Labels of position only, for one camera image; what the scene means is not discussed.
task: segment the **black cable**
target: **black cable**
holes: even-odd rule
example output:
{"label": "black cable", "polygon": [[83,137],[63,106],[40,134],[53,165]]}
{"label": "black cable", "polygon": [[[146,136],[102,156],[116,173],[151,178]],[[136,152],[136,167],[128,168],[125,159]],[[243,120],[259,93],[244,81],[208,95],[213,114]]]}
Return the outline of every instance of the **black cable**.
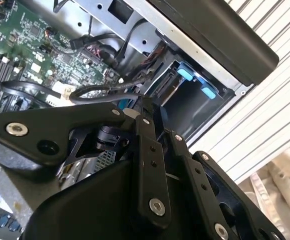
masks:
{"label": "black cable", "polygon": [[58,47],[56,47],[56,45],[51,41],[50,37],[49,37],[49,32],[48,30],[45,30],[45,37],[48,39],[49,44],[52,46],[52,48],[58,53],[58,54],[63,54],[63,55],[75,55],[77,54],[79,51],[75,51],[75,52],[65,52],[60,50]]}
{"label": "black cable", "polygon": [[53,9],[55,9],[55,7],[57,7],[58,5],[58,0],[54,0],[54,6],[53,6]]}
{"label": "black cable", "polygon": [[104,51],[112,56],[116,56],[117,55],[117,51],[115,48],[113,48],[112,46],[110,45],[107,45],[107,44],[101,44],[98,46],[98,48],[101,50],[101,51]]}
{"label": "black cable", "polygon": [[83,98],[70,95],[69,100],[76,105],[82,105],[82,104],[111,103],[123,99],[137,100],[140,96],[142,95],[138,93],[113,94],[94,98]]}
{"label": "black cable", "polygon": [[0,84],[0,86],[5,88],[5,89],[13,89],[13,88],[33,89],[33,90],[44,92],[48,95],[52,95],[58,99],[60,99],[60,97],[61,97],[60,93],[53,91],[53,90],[51,90],[45,86],[42,86],[38,83],[30,82],[30,81],[3,81]]}
{"label": "black cable", "polygon": [[68,3],[70,0],[63,0],[61,1],[60,3],[58,3],[58,0],[54,0],[54,8],[53,8],[53,12],[55,14],[57,14],[61,9],[62,7]]}
{"label": "black cable", "polygon": [[44,101],[41,101],[41,100],[37,99],[36,97],[34,97],[34,96],[24,92],[24,91],[21,91],[21,90],[10,89],[10,88],[6,88],[3,86],[0,88],[0,90],[7,93],[7,94],[11,94],[14,96],[18,96],[18,97],[32,100],[33,102],[37,103],[38,105],[40,105],[43,108],[51,108],[52,107],[48,103],[45,103]]}
{"label": "black cable", "polygon": [[121,38],[114,33],[104,33],[98,36],[84,35],[79,38],[70,40],[69,43],[72,50],[79,50],[104,39],[121,39]]}
{"label": "black cable", "polygon": [[92,26],[92,23],[93,23],[93,16],[90,15],[90,18],[89,18],[89,26],[88,26],[88,35],[91,34],[91,26]]}
{"label": "black cable", "polygon": [[127,82],[122,84],[116,85],[90,85],[90,86],[83,86],[76,91],[72,92],[69,96],[69,100],[77,105],[81,104],[95,104],[95,103],[102,103],[102,102],[113,102],[119,101],[122,99],[131,99],[136,100],[139,96],[142,96],[138,93],[123,93],[123,94],[113,94],[101,97],[93,97],[93,98],[84,98],[81,97],[82,95],[89,93],[91,91],[116,91],[121,89],[130,88],[140,83],[144,83],[151,78],[152,74],[142,76],[136,81]]}
{"label": "black cable", "polygon": [[135,23],[135,25],[133,26],[133,28],[130,30],[123,46],[120,48],[120,50],[118,51],[117,56],[115,57],[116,61],[118,63],[120,63],[124,58],[125,58],[125,54],[126,54],[126,50],[131,38],[131,35],[133,34],[133,32],[136,30],[136,28],[138,28],[140,25],[147,23],[147,20],[145,20],[144,18],[139,20],[138,22]]}

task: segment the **hole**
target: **hole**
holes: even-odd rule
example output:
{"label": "hole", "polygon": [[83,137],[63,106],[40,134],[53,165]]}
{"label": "hole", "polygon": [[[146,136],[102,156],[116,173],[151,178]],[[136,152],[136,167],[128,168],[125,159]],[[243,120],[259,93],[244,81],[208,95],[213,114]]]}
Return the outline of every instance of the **hole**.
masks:
{"label": "hole", "polygon": [[20,126],[12,126],[11,129],[15,132],[18,132],[18,133],[23,131],[23,129]]}
{"label": "hole", "polygon": [[161,206],[159,203],[154,203],[154,207],[156,208],[156,210],[160,211],[161,210]]}
{"label": "hole", "polygon": [[203,190],[207,191],[207,187],[204,184],[201,184],[201,187],[203,188]]}
{"label": "hole", "polygon": [[41,140],[37,144],[37,149],[45,155],[56,155],[59,153],[59,146],[57,143],[50,140]]}
{"label": "hole", "polygon": [[218,229],[218,231],[220,232],[221,235],[225,235],[225,231],[222,228]]}
{"label": "hole", "polygon": [[113,14],[123,24],[126,24],[133,14],[134,10],[123,0],[112,0],[108,11]]}
{"label": "hole", "polygon": [[154,168],[157,167],[157,164],[156,164],[155,161],[151,161],[150,164],[151,164],[151,166],[153,166]]}
{"label": "hole", "polygon": [[264,240],[270,240],[269,235],[263,230],[263,229],[259,229],[259,233],[261,234],[261,236],[264,238]]}

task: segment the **screw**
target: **screw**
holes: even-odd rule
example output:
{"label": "screw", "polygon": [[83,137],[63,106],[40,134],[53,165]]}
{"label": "screw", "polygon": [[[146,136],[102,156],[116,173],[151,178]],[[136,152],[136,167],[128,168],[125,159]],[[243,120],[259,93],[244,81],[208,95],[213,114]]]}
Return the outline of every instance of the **screw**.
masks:
{"label": "screw", "polygon": [[146,123],[146,124],[150,124],[150,122],[147,120],[147,119],[143,119],[143,121]]}
{"label": "screw", "polygon": [[176,138],[178,141],[182,141],[182,138],[181,138],[181,136],[179,136],[179,135],[175,135],[175,138]]}
{"label": "screw", "polygon": [[24,124],[11,122],[6,126],[6,132],[16,137],[22,137],[28,133],[28,128]]}
{"label": "screw", "polygon": [[229,234],[228,234],[227,230],[221,224],[216,223],[215,224],[215,230],[216,230],[216,233],[218,234],[218,236],[222,240],[228,240],[229,239]]}
{"label": "screw", "polygon": [[274,237],[275,240],[280,240],[280,237],[275,232],[271,232],[272,236]]}
{"label": "screw", "polygon": [[113,114],[120,115],[120,112],[117,111],[116,109],[113,109],[112,112],[113,112]]}
{"label": "screw", "polygon": [[154,214],[160,217],[162,217],[166,212],[165,205],[157,198],[150,199],[149,207]]}
{"label": "screw", "polygon": [[209,157],[207,155],[201,154],[201,157],[203,158],[203,160],[209,161]]}

